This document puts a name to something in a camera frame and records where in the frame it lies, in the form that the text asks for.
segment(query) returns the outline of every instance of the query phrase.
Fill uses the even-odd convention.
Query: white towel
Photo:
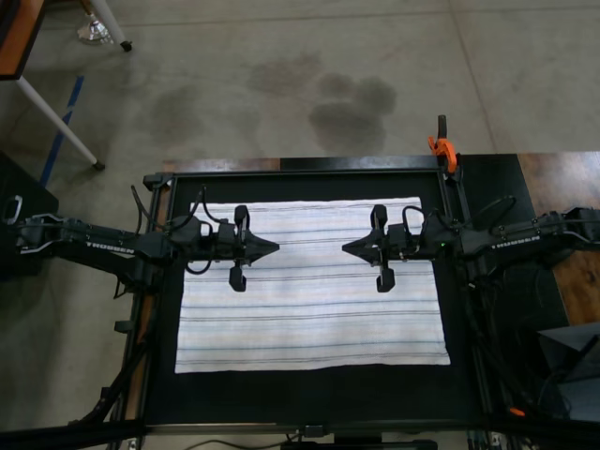
[[[392,262],[396,287],[378,293],[379,268],[341,250],[370,232],[378,203],[390,223],[420,206],[418,198],[247,203],[252,232],[280,250],[245,267],[246,292],[230,287],[231,262],[186,273],[175,372],[450,364],[431,263]],[[235,206],[208,205],[230,221]],[[407,214],[420,233],[423,216]]]

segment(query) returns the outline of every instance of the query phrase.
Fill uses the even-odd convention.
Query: floor stain
[[[247,87],[278,97],[290,96],[299,93],[321,70],[321,57],[316,53],[277,59],[255,66]]]
[[[355,82],[336,73],[323,75],[317,87],[324,98],[337,99],[308,115],[319,146],[332,156],[380,153],[386,139],[383,117],[396,108],[396,90],[376,77]]]
[[[379,78],[365,78],[354,90],[354,101],[375,114],[391,114],[396,108],[396,90]]]
[[[194,108],[200,102],[198,95],[198,88],[191,84],[161,93],[151,110],[142,112],[141,129],[169,146],[202,135],[203,122]]]
[[[385,143],[381,117],[351,102],[318,105],[308,121],[319,145],[333,155],[378,153]]]
[[[354,91],[354,80],[348,75],[327,73],[317,83],[317,89],[323,97],[347,98]]]

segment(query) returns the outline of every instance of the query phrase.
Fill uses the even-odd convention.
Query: black robotic arm
[[[204,273],[212,261],[232,261],[230,285],[243,292],[243,265],[279,250],[279,245],[252,234],[244,205],[235,208],[234,217],[234,223],[220,219],[216,231],[192,215],[175,218],[162,231],[137,234],[43,214],[15,225],[17,249],[22,255],[59,257],[114,274],[126,292],[156,290],[157,269],[178,260],[207,261],[202,271],[188,269],[194,274]]]
[[[486,230],[475,230],[470,221],[453,222],[434,210],[425,217],[418,235],[409,229],[407,209],[421,211],[411,206],[405,208],[403,222],[390,224],[386,231],[386,208],[375,205],[370,216],[371,233],[342,246],[343,251],[380,267],[377,278],[380,293],[395,286],[390,261],[435,260],[451,251],[465,261],[492,260],[493,268],[486,274],[491,278],[516,263],[536,260],[552,266],[574,250],[600,250],[600,211],[591,208],[552,211],[528,222]]]

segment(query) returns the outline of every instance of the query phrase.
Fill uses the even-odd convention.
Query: white table leg
[[[94,8],[96,9],[98,15],[100,16],[100,19],[104,22],[104,25],[106,25],[106,27],[108,28],[112,39],[115,42],[118,42],[119,45],[121,47],[123,47],[123,50],[125,50],[126,52],[130,52],[131,51],[131,41],[126,40],[125,35],[123,34],[123,31],[121,31],[121,27],[119,26],[119,24],[117,23],[116,19],[113,16],[113,12],[109,8],[109,6],[106,4],[106,0],[90,0],[90,1],[92,2],[92,5],[94,5]]]
[[[104,169],[104,164],[99,162],[96,157],[89,151],[89,149],[80,141],[80,139],[71,131],[71,128],[67,127],[67,124],[58,116],[56,112],[50,107],[48,103],[41,97],[40,94],[27,82],[24,77],[21,77],[15,82],[23,91],[23,93],[33,101],[36,106],[48,117],[53,124],[65,135],[67,139],[71,141],[75,148],[77,148],[82,155],[84,155],[94,165],[94,169],[101,171]]]

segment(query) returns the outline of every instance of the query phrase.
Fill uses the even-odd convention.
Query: clamp
[[[448,127],[446,125],[446,116],[438,115],[438,139],[434,141],[433,136],[429,136],[429,148],[436,157],[444,157],[447,161],[447,172],[453,174],[457,171],[458,161],[457,153],[454,151],[454,145],[448,141]]]

